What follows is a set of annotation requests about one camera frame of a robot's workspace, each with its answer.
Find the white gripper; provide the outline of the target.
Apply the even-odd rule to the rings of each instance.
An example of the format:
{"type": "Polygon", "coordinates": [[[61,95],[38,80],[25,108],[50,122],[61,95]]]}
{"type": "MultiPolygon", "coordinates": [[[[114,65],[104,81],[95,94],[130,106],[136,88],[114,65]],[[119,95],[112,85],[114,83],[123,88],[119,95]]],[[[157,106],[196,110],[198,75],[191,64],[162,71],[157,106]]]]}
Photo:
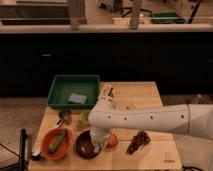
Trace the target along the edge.
{"type": "Polygon", "coordinates": [[[94,145],[105,146],[111,136],[109,129],[92,128],[90,130],[91,141],[94,145]]]}

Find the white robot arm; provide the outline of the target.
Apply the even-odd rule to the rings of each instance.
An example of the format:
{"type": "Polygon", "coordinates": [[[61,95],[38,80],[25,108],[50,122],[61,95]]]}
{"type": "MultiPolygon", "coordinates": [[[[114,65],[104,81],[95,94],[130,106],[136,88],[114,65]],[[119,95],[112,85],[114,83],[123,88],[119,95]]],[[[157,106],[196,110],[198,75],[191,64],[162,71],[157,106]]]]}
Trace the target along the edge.
{"type": "Polygon", "coordinates": [[[181,104],[143,109],[116,109],[109,96],[90,111],[90,137],[104,146],[114,128],[190,135],[213,140],[213,104],[181,104]]]}

